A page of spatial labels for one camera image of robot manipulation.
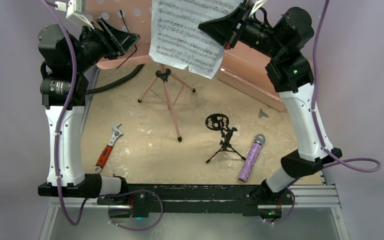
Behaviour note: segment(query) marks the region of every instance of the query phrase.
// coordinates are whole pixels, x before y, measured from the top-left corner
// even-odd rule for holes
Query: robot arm
[[[267,21],[266,10],[259,8],[264,13],[261,22],[256,18],[255,7],[252,1],[244,0],[231,14],[203,22],[198,28],[226,50],[241,41],[271,58],[265,69],[292,119],[298,149],[283,157],[281,167],[261,183],[262,194],[270,198],[296,179],[317,173],[324,164],[333,162],[325,148],[338,158],[342,153],[332,146],[319,120],[323,147],[312,119],[313,111],[320,119],[317,105],[315,109],[311,108],[314,76],[310,63],[300,52],[314,35],[310,15],[299,7],[292,7],[272,27]]]
[[[77,76],[71,85],[73,62],[68,43],[57,24],[49,25],[38,34],[39,51],[44,58],[41,66],[43,81],[40,85],[42,105],[45,106],[50,133],[50,166],[47,181],[38,187],[40,196],[57,197],[62,191],[64,197],[97,198],[101,195],[118,194],[127,191],[126,180],[122,177],[103,177],[99,174],[85,174],[81,159],[81,125],[85,107],[88,80],[84,76],[91,66],[101,58],[115,59],[125,55],[140,39],[135,33],[119,31],[108,25],[102,18],[96,22],[99,28],[81,14],[82,1],[71,0],[67,9],[57,4],[57,9],[66,10],[67,18],[82,28],[77,40],[71,34]],[[69,98],[68,108],[64,104]]]

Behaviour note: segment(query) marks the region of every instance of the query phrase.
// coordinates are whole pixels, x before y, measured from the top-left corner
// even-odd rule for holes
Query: microphone head
[[[261,146],[266,142],[266,137],[263,134],[257,134],[254,138],[254,143],[258,143]]]

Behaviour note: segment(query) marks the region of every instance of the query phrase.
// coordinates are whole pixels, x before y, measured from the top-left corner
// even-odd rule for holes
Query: adjustable wrench
[[[113,150],[114,143],[116,140],[123,135],[123,133],[119,130],[119,127],[122,124],[115,124],[112,126],[112,137],[109,140],[109,143],[106,145],[106,147],[103,149],[102,153],[100,154],[100,157],[98,161],[96,162],[95,169],[93,170],[96,174],[99,174],[102,171],[102,168],[105,166],[105,164],[108,161],[108,157],[110,156],[111,151]]]

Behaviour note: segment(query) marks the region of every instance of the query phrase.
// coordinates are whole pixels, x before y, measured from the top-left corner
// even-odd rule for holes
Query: pink music stand base
[[[166,66],[164,64],[160,64],[160,69],[161,69],[161,73],[162,74],[165,74],[166,73]],[[177,80],[179,83],[182,84],[181,86],[181,89],[179,91],[179,93],[177,94],[177,97],[176,99],[172,100],[172,95],[171,95],[171,92],[170,92],[170,86],[169,86],[169,83],[168,81],[163,81],[163,87],[164,87],[164,93],[165,93],[165,99],[163,97],[161,97],[158,93],[156,93],[155,91],[153,91],[151,88],[152,86],[155,84],[155,82],[157,81],[158,77],[155,76],[152,81],[150,82],[150,84],[148,85],[148,87],[146,88],[146,90],[142,93],[142,95],[139,97],[139,99],[137,100],[138,103],[141,103],[142,100],[144,99],[144,97],[147,95],[147,93],[149,91],[153,92],[155,95],[157,95],[161,100],[163,100],[166,104],[167,104],[167,107],[168,107],[168,110],[170,110],[171,112],[171,116],[173,117],[173,121],[174,121],[174,127],[176,128],[176,133],[177,133],[177,140],[179,142],[182,141],[182,136],[180,134],[180,129],[179,129],[179,124],[178,124],[178,118],[176,116],[176,111],[175,111],[175,108],[174,108],[174,105],[177,101],[177,99],[179,98],[180,96],[180,93],[182,92],[183,90],[183,87],[187,87],[188,89],[190,89],[193,93],[196,92],[195,88],[193,88],[191,85],[187,84],[186,82],[184,82],[182,79],[180,79],[178,76],[176,76],[175,74],[171,73],[170,74],[175,80]]]

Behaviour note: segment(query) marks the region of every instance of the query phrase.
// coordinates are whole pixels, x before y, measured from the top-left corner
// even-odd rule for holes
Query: beige table surface
[[[109,84],[133,69],[134,66],[101,70],[96,87]],[[219,131],[205,126],[206,117],[214,113],[227,115],[229,127],[238,129],[230,143],[244,157],[256,134],[266,136],[246,184],[260,184],[280,167],[281,157],[298,147],[287,112],[278,112],[217,79],[171,68],[196,89],[193,93],[185,87],[174,105],[183,138],[178,142],[173,118],[160,98],[149,92],[142,103],[137,102],[158,69],[157,63],[146,64],[127,83],[93,96],[81,143],[86,173],[93,173],[116,123],[122,123],[119,129],[124,135],[115,143],[101,174],[122,176],[128,183],[245,184],[238,180],[244,161],[235,153],[219,153],[206,164],[220,148],[222,139]],[[173,78],[168,83],[175,99],[182,85]],[[152,89],[164,96],[161,80]],[[258,117],[260,108],[268,118]],[[296,184],[320,185],[320,175],[304,177]]]

